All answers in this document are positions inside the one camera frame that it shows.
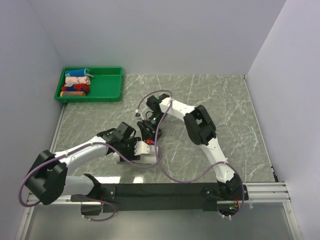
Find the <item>white towel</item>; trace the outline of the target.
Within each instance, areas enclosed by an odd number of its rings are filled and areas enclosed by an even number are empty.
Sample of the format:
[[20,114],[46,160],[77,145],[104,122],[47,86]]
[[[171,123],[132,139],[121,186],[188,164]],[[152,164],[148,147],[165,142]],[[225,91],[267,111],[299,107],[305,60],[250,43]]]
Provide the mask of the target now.
[[152,154],[142,154],[142,155],[135,155],[134,154],[134,148],[133,148],[133,157],[132,158],[127,158],[131,163],[135,164],[147,164],[147,165],[152,165],[156,164],[156,153],[155,153],[155,146],[154,146],[154,151]]

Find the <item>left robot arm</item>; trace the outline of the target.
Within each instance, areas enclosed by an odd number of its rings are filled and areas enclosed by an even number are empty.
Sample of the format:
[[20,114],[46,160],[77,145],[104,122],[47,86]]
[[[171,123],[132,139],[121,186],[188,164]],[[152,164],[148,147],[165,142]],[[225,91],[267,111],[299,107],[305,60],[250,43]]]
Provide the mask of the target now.
[[101,201],[105,194],[94,176],[86,173],[72,177],[68,172],[113,153],[122,161],[139,161],[141,157],[136,150],[142,139],[136,133],[133,127],[121,122],[117,128],[99,132],[76,147],[55,153],[44,150],[37,156],[22,185],[44,205],[65,195],[82,195],[89,201]]

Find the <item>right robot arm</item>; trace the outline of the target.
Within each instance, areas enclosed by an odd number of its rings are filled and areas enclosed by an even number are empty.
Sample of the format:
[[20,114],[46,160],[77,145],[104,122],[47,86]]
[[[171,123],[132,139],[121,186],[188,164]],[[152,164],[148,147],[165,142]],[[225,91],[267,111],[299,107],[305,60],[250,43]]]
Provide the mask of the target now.
[[240,174],[228,163],[218,141],[216,126],[208,111],[203,105],[192,106],[173,99],[172,92],[162,90],[160,96],[154,96],[158,91],[153,91],[143,97],[147,107],[152,111],[152,116],[138,122],[142,138],[154,140],[158,144],[160,126],[166,116],[171,115],[184,122],[189,139],[199,146],[211,166],[200,176],[183,183],[193,183],[201,179],[210,169],[214,169],[217,184],[220,187],[220,195],[226,199],[234,199],[235,196],[245,200],[245,187]]

